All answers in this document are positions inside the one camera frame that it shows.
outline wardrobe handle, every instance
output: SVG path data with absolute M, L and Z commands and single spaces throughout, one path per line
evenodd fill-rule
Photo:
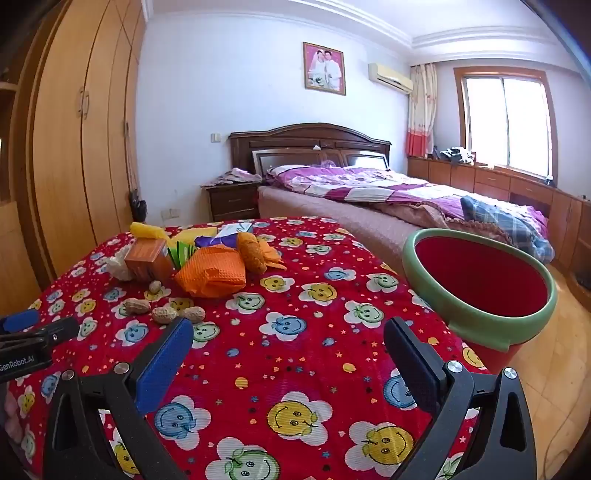
M 84 94 L 84 119 L 88 118 L 88 110 L 90 108 L 90 92 L 87 90 Z
M 81 117 L 82 116 L 82 110 L 83 110 L 83 104 L 84 104 L 84 87 L 81 87 L 80 90 L 78 90 L 78 111 L 76 112 L 76 116 L 77 117 Z

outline ceiling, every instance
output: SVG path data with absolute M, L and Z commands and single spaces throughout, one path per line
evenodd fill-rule
M 410 65 L 509 58 L 576 70 L 569 54 L 520 0 L 143 0 L 148 19 L 231 12 L 323 24 L 379 44 Z

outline red tablecloth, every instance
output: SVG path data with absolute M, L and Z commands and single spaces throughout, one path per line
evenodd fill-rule
M 131 362 L 160 335 L 149 315 L 125 313 L 122 302 L 129 297 L 146 298 L 152 307 L 196 304 L 206 311 L 161 408 L 148 415 L 193 479 L 392 475 L 430 416 L 416 408 L 385 351 L 382 328 L 390 317 L 405 319 L 444 360 L 482 371 L 438 315 L 333 220 L 258 220 L 254 231 L 282 253 L 288 270 L 248 274 L 244 291 L 230 298 L 191 299 L 172 279 L 152 295 L 147 285 L 110 278 L 105 259 L 132 239 L 123 233 L 33 304 L 42 323 L 67 315 L 80 320 L 78 338 L 56 348 L 50 368 L 9 386 L 20 405 L 22 446 L 34 472 L 41 474 L 48 403 L 60 373 L 106 372 L 117 362 Z M 457 465 L 474 422 L 464 422 L 443 478 Z M 105 430 L 133 476 L 108 413 Z

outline floral curtain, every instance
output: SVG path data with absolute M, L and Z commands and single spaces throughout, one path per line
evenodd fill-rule
M 437 110 L 435 64 L 412 67 L 410 78 L 414 88 L 408 104 L 407 155 L 426 157 L 433 152 L 433 125 Z

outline air conditioner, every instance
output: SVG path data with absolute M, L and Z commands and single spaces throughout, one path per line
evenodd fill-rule
M 413 81 L 410 78 L 379 63 L 369 64 L 369 79 L 388 85 L 406 95 L 413 91 Z

